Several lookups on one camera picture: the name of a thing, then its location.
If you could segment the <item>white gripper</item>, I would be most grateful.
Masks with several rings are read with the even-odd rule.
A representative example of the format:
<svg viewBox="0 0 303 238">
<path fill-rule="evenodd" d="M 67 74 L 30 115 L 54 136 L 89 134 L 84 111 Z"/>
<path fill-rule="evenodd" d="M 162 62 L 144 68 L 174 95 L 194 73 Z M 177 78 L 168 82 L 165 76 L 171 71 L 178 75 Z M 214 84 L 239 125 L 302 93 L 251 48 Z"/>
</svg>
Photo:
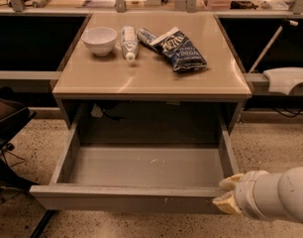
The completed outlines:
<svg viewBox="0 0 303 238">
<path fill-rule="evenodd" d="M 219 182 L 219 187 L 228 192 L 215 197 L 212 202 L 230 215 L 244 214 L 252 219 L 271 221 L 280 216 L 279 178 L 280 174 L 266 171 L 232 175 Z"/>
</svg>

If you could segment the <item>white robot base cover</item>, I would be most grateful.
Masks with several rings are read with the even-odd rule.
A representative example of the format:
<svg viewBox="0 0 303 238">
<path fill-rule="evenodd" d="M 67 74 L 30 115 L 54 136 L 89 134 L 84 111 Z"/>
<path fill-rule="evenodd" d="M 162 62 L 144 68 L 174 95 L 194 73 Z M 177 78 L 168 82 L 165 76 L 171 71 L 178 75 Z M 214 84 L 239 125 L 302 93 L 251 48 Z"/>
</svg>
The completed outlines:
<svg viewBox="0 0 303 238">
<path fill-rule="evenodd" d="M 295 86 L 303 83 L 303 67 L 273 68 L 265 70 L 263 75 L 268 79 L 270 93 L 288 95 Z"/>
</svg>

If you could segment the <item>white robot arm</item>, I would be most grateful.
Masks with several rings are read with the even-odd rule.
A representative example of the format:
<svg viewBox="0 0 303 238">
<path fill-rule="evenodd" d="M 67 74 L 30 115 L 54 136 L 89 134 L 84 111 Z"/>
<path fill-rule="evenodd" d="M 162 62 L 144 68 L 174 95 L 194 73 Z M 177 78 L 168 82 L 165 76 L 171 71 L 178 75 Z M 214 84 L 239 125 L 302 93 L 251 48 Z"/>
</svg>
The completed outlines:
<svg viewBox="0 0 303 238">
<path fill-rule="evenodd" d="M 213 204 L 227 214 L 303 224 L 303 167 L 279 174 L 250 171 L 225 178 L 219 186 L 226 193 Z"/>
</svg>

